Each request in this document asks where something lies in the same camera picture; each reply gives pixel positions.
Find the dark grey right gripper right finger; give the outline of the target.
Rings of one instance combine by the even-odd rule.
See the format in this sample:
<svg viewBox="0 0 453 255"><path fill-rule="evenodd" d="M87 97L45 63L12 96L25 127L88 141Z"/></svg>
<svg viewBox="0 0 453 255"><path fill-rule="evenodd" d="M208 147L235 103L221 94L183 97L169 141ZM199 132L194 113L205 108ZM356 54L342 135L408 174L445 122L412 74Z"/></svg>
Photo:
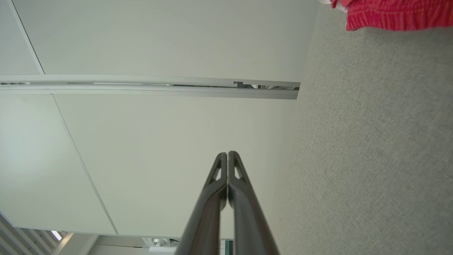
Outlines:
<svg viewBox="0 0 453 255"><path fill-rule="evenodd" d="M234 211L235 255L279 255L238 152L228 153L228 201Z"/></svg>

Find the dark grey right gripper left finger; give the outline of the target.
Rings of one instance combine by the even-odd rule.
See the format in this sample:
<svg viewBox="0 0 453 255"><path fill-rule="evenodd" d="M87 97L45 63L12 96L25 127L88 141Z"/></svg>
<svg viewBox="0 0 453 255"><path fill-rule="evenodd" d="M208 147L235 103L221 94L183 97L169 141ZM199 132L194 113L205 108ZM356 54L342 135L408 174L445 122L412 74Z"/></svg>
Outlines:
<svg viewBox="0 0 453 255"><path fill-rule="evenodd" d="M228 156L217 155L186 225L177 255L218 255L220 213L228 198Z"/></svg>

